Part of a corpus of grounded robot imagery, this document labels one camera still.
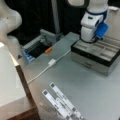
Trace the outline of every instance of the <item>box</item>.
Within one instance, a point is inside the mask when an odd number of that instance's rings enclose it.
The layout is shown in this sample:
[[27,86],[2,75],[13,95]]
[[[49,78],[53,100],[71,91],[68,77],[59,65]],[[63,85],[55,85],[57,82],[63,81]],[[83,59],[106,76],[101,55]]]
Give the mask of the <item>box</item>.
[[107,24],[109,30],[103,40],[87,44],[81,40],[71,46],[71,57],[74,61],[109,75],[120,61],[120,10],[110,11]]

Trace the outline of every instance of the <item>white cable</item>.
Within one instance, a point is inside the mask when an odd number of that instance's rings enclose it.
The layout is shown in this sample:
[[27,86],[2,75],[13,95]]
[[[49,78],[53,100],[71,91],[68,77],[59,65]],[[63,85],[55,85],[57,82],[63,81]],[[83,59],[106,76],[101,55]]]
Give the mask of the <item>white cable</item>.
[[40,74],[38,74],[35,78],[28,81],[28,84],[30,84],[31,82],[36,80],[39,76],[41,76],[44,72],[46,72],[50,67],[54,66],[59,60],[61,60],[63,57],[65,57],[69,52],[70,52],[70,50],[68,50],[65,54],[60,56],[57,60],[55,60],[55,59],[50,60],[50,62],[48,63],[48,66]]

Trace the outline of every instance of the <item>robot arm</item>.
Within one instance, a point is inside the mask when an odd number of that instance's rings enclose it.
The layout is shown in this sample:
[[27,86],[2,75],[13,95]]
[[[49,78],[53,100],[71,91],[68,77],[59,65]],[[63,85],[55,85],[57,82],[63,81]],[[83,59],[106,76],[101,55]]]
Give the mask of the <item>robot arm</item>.
[[[68,0],[72,6],[85,6],[89,0]],[[81,20],[81,40],[93,43],[101,39],[106,33],[108,26],[105,24],[108,15],[108,0],[90,0],[87,11]]]

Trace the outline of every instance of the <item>table surface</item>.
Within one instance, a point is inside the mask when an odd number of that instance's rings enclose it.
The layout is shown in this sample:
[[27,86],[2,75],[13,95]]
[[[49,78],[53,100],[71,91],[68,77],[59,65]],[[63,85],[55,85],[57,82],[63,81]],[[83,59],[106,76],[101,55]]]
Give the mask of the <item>table surface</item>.
[[[52,58],[57,59],[68,51],[78,39],[77,34],[69,33],[53,46],[49,55],[42,54],[25,67],[27,81],[42,72]],[[54,95],[48,86],[51,82],[61,89],[87,120],[118,120],[120,117],[120,64],[106,77],[72,61],[70,53],[66,55],[29,85],[41,117],[45,120],[50,115],[39,106],[39,103],[51,108],[50,103],[42,95],[44,89]]]

